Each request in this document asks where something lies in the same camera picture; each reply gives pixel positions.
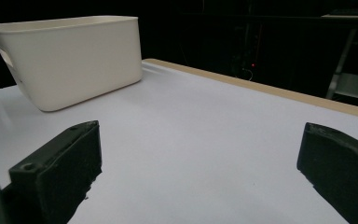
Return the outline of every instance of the white tabletop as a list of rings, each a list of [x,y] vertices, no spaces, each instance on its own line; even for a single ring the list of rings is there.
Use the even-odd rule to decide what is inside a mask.
[[[143,62],[143,79],[45,113],[0,90],[0,186],[66,128],[100,122],[103,173],[70,223],[346,223],[296,169],[306,122],[358,117]]]

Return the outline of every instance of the white plastic bin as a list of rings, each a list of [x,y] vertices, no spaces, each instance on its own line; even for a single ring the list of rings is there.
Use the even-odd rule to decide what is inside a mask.
[[[0,23],[0,53],[22,93],[54,111],[139,81],[136,17]]]

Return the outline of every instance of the white table surface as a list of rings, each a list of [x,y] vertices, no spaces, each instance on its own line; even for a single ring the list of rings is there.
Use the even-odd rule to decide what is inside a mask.
[[[103,172],[70,223],[346,223],[296,168],[306,122],[358,117],[143,63],[143,79],[45,113],[0,90],[0,186],[66,128],[100,122]]]

